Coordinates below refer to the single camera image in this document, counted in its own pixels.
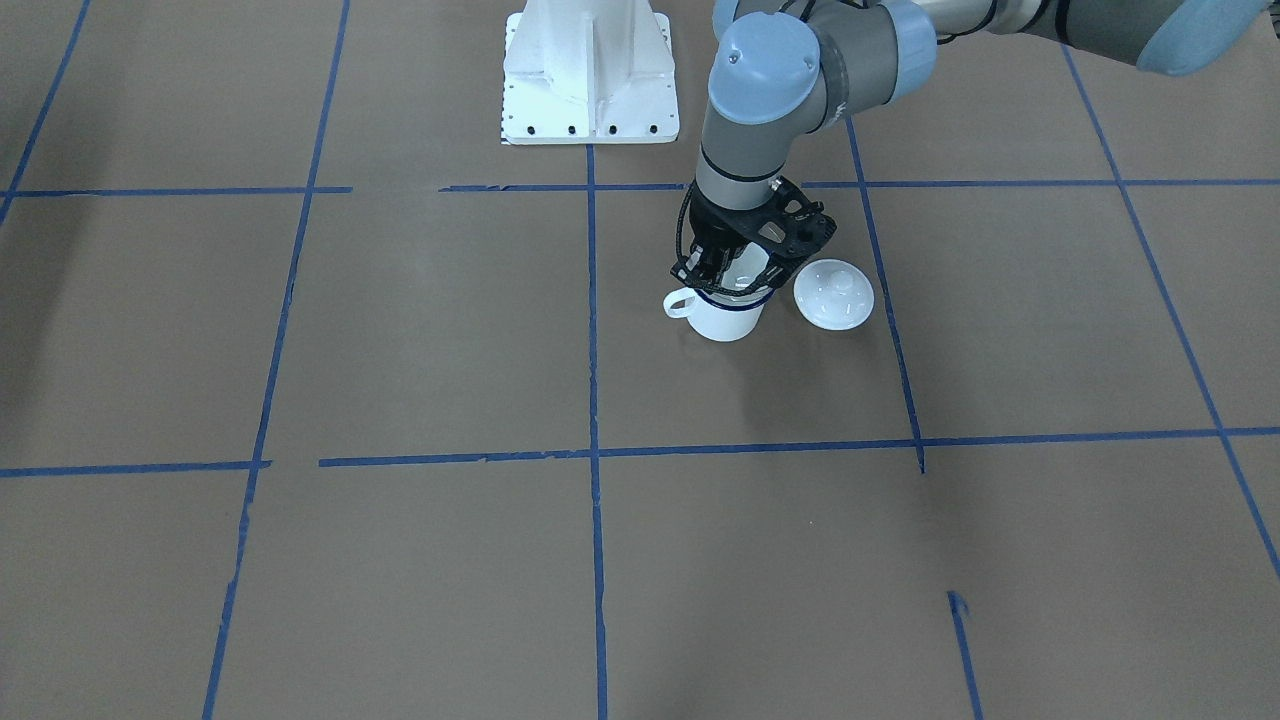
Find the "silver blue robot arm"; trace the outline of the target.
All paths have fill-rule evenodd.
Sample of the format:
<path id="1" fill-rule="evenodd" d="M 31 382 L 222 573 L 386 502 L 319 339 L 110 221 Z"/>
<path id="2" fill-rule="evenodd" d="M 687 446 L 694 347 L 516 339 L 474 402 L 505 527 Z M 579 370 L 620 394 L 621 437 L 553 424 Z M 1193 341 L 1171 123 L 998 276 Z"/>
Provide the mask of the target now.
<path id="1" fill-rule="evenodd" d="M 786 284 L 836 225 L 783 169 L 796 138 L 888 105 L 932 76 L 942 45 L 1033 35 L 1180 77 L 1225 54 L 1263 1 L 718 1 L 700 158 L 672 275 L 722 299 Z"/>

